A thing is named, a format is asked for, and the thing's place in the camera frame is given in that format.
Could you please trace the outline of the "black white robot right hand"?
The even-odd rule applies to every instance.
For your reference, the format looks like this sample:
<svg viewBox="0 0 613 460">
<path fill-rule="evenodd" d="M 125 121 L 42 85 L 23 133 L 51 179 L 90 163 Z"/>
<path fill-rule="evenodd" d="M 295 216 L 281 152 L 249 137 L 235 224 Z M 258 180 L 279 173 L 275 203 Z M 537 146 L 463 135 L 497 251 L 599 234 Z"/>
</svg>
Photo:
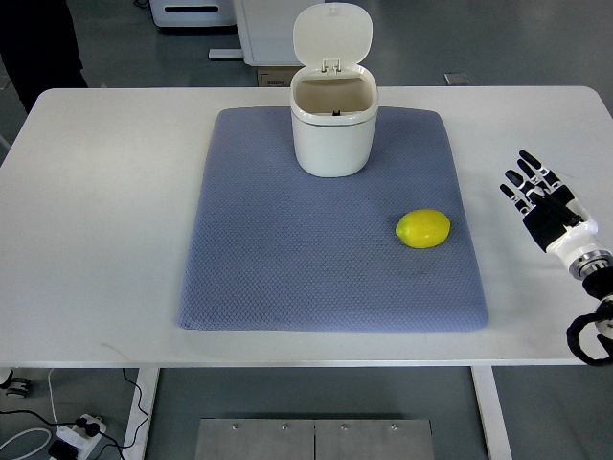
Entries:
<svg viewBox="0 0 613 460">
<path fill-rule="evenodd" d="M 522 222 L 543 252 L 578 230 L 596 230 L 597 224 L 574 192 L 539 159 L 522 149 L 516 170 L 507 170 L 501 192 L 521 214 Z"/>
</svg>

